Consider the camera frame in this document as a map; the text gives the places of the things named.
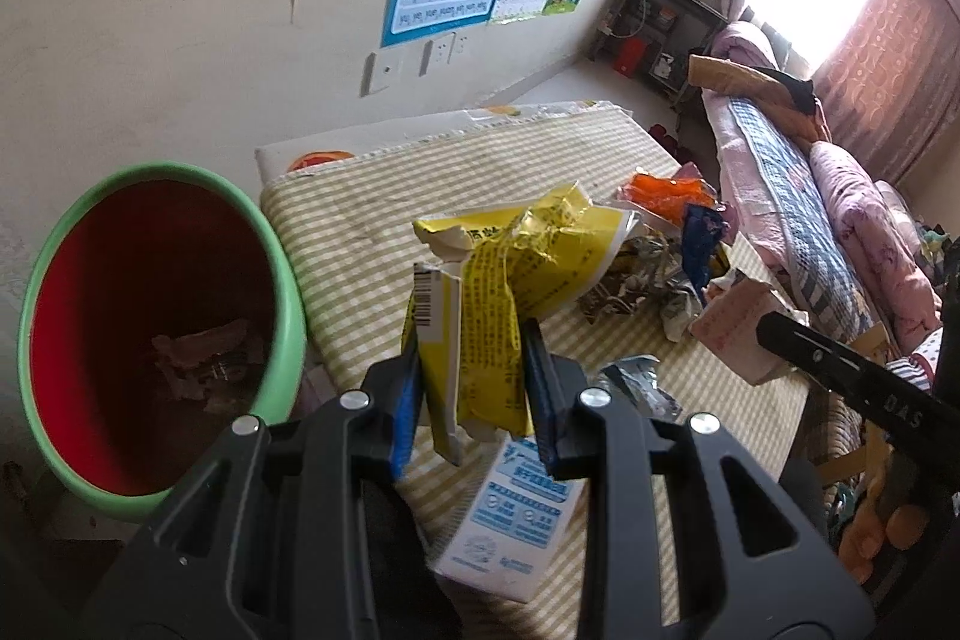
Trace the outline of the person's right hand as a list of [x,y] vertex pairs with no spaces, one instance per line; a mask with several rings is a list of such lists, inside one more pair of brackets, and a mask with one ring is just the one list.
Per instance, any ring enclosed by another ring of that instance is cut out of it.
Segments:
[[867,585],[876,570],[890,567],[885,549],[893,557],[928,560],[944,531],[950,513],[944,512],[934,476],[910,455],[895,448],[859,500],[853,520],[839,541],[838,559],[853,580]]

